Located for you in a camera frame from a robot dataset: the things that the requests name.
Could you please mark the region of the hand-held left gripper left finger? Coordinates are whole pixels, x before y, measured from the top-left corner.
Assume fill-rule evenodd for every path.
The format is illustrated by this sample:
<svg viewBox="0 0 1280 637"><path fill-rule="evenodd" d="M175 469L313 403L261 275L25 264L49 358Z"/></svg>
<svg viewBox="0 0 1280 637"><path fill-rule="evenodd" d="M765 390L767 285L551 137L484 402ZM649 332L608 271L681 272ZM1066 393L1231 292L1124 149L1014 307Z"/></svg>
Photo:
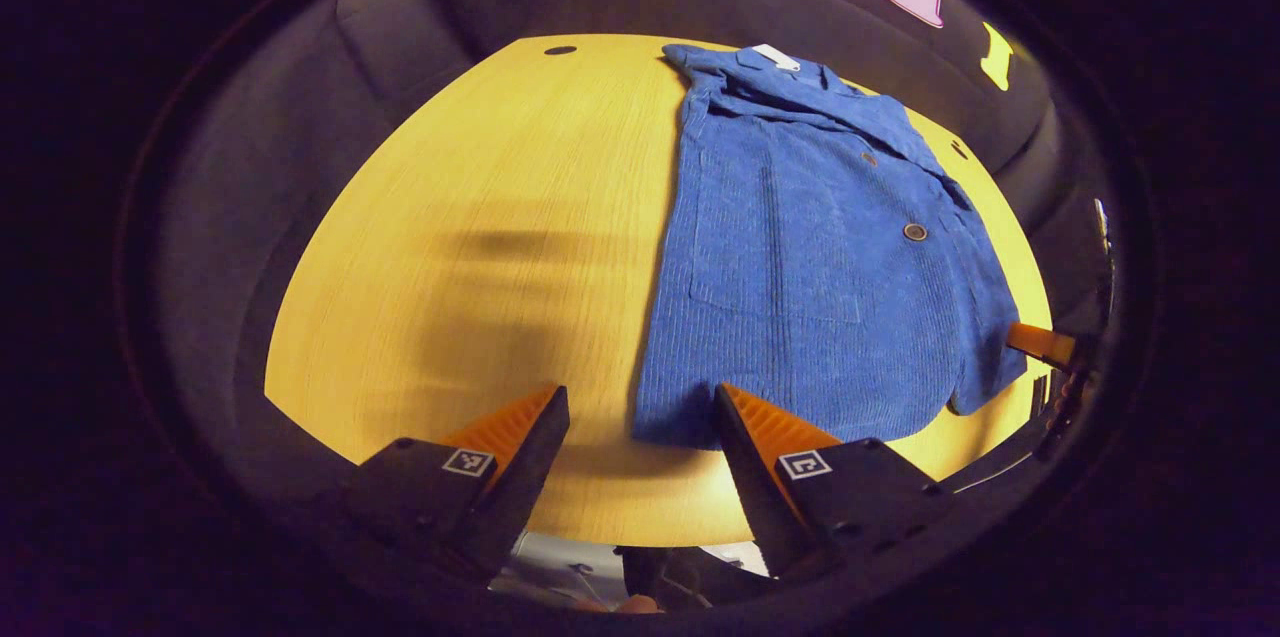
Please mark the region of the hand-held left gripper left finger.
<svg viewBox="0 0 1280 637"><path fill-rule="evenodd" d="M397 553L485 586L525 532L568 429L567 388L538 388L440 441L396 437L355 468L343 507Z"/></svg>

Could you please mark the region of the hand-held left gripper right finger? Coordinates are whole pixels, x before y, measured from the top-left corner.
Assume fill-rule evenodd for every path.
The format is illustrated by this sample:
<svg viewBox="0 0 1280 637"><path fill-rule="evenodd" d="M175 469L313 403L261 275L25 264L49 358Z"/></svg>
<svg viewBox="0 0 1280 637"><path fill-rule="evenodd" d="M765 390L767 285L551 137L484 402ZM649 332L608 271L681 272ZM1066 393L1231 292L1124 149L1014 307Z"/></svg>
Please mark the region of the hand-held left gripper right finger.
<svg viewBox="0 0 1280 637"><path fill-rule="evenodd" d="M771 576L800 581L888 553L954 509L954 496L878 437L842 443L728 382L713 426Z"/></svg>

